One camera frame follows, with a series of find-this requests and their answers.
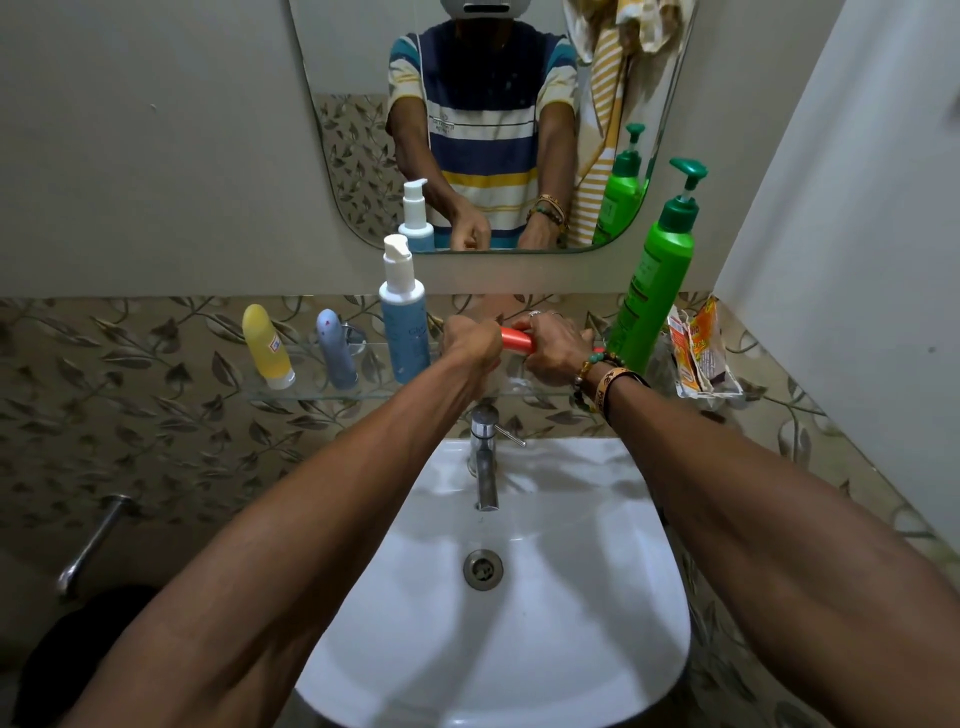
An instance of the sink drain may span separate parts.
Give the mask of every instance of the sink drain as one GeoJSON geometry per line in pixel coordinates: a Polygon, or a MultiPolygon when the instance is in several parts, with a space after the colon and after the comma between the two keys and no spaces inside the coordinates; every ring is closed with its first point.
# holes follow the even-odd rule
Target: sink drain
{"type": "Polygon", "coordinates": [[[464,578],[478,592],[486,592],[503,578],[503,562],[488,548],[478,548],[464,561],[464,578]]]}

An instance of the black object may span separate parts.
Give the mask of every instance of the black object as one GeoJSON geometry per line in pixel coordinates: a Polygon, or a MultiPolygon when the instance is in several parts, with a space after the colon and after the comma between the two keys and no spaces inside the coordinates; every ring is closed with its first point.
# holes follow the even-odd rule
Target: black object
{"type": "Polygon", "coordinates": [[[158,589],[130,585],[94,596],[58,619],[20,672],[14,726],[49,728],[80,698],[113,643],[158,589]]]}

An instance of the yellow bottle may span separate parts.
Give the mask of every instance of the yellow bottle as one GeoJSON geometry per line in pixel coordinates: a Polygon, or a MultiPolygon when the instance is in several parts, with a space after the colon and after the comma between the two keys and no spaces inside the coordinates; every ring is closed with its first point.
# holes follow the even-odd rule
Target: yellow bottle
{"type": "Polygon", "coordinates": [[[294,383],[297,375],[290,365],[290,356],[266,309],[259,303],[251,303],[243,313],[243,337],[247,340],[253,364],[267,380],[267,386],[286,389],[294,383]]]}

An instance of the white ceramic sink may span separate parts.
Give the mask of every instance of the white ceramic sink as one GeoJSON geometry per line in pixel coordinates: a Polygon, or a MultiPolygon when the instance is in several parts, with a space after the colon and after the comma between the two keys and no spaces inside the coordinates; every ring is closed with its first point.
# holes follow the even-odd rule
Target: white ceramic sink
{"type": "Polygon", "coordinates": [[[297,690],[347,728],[599,728],[684,667],[684,588],[618,440],[497,444],[500,510],[474,508],[469,443],[430,458],[297,690]],[[503,561],[468,586],[478,548],[503,561]]]}

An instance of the green pump dispenser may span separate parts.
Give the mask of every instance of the green pump dispenser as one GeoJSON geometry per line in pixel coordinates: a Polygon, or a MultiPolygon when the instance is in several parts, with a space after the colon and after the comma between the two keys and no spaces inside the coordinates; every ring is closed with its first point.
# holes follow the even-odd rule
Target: green pump dispenser
{"type": "Polygon", "coordinates": [[[640,190],[640,152],[636,143],[646,127],[643,124],[628,124],[630,146],[616,156],[613,171],[603,191],[603,203],[597,227],[593,232],[593,245],[603,245],[616,238],[634,222],[643,196],[640,190]]]}
{"type": "Polygon", "coordinates": [[[696,159],[673,158],[670,164],[686,175],[684,192],[667,201],[647,234],[643,256],[607,342],[610,354],[641,374],[690,267],[690,231],[700,211],[690,193],[707,176],[707,168],[696,159]]]}

